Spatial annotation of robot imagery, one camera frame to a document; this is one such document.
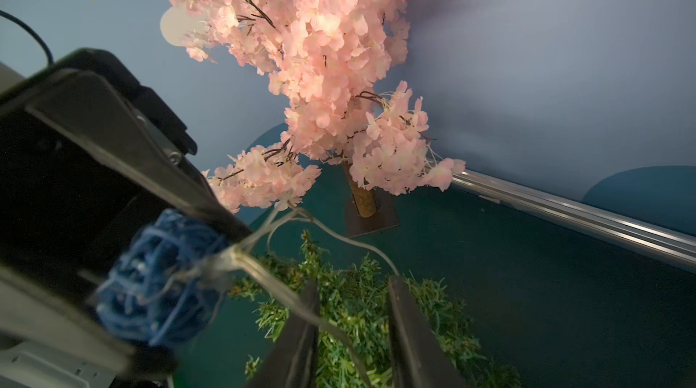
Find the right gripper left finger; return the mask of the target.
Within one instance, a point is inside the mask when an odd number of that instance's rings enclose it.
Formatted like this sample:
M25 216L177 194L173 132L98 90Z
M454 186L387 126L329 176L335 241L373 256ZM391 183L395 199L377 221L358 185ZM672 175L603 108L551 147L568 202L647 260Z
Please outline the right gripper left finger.
M292 313L249 388L315 387L319 329Z

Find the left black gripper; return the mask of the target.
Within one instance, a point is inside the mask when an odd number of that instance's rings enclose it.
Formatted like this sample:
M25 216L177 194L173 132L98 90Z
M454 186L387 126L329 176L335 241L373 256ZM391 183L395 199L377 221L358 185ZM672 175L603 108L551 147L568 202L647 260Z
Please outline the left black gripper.
M1 97L1 331L130 380L177 365L121 340L96 314L96 282L136 232L174 208L231 239L248 226L190 163L197 145L112 53L79 49Z

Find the small green christmas tree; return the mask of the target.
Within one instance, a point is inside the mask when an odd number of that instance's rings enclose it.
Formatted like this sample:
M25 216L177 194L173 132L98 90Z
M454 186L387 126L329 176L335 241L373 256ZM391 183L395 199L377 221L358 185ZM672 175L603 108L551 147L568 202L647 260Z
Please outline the small green christmas tree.
M328 261L329 251L304 230L299 260L273 252L259 257L263 266L299 293L308 279L317 283L321 317L338 326L351 338L367 365L374 387L393 387L388 334L388 282L380 262L365 255L359 264L335 268ZM466 303L451 297L444 279L415 279L407 284L419 310L429 323L444 354L463 376L469 387L522 387L519 372L481 353L474 337L473 320ZM257 301L257 327L266 340L277 341L290 316L289 310L252 279L239 279L229 292L232 299ZM320 334L318 347L318 387L365 387L353 368L346 347L330 334Z

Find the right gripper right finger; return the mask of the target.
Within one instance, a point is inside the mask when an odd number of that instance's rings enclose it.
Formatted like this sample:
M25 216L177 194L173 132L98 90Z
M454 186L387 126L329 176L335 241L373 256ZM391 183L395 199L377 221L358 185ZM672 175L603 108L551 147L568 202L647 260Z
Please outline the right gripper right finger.
M400 277L388 280L389 341L395 388L464 387Z

